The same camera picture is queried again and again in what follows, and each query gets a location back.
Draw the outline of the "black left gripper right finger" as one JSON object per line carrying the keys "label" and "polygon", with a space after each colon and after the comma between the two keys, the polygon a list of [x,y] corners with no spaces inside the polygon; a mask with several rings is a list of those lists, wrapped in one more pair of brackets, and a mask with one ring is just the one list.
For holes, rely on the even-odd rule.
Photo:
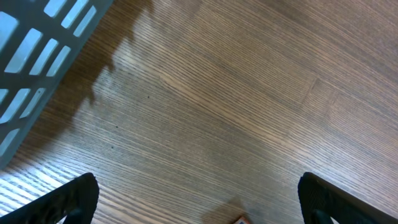
{"label": "black left gripper right finger", "polygon": [[298,183],[298,197],[305,224],[397,223],[397,219],[306,172]]}

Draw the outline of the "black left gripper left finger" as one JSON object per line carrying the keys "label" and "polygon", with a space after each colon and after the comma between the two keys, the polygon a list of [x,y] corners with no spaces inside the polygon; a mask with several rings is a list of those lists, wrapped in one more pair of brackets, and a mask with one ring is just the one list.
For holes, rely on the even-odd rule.
{"label": "black left gripper left finger", "polygon": [[1,223],[90,224],[99,199],[95,176],[85,173],[61,187],[1,217]]}

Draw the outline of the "red small snack pack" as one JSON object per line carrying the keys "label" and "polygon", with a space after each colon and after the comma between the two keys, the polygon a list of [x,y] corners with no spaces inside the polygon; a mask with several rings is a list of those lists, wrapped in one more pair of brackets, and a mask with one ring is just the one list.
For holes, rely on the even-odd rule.
{"label": "red small snack pack", "polygon": [[246,217],[241,216],[233,224],[250,224],[250,221]]}

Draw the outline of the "black mesh basket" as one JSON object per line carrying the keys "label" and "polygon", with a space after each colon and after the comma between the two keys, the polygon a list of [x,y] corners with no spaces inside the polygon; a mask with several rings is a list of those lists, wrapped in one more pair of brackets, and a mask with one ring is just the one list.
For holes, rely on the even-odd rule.
{"label": "black mesh basket", "polygon": [[1,1],[1,167],[20,144],[112,0]]}

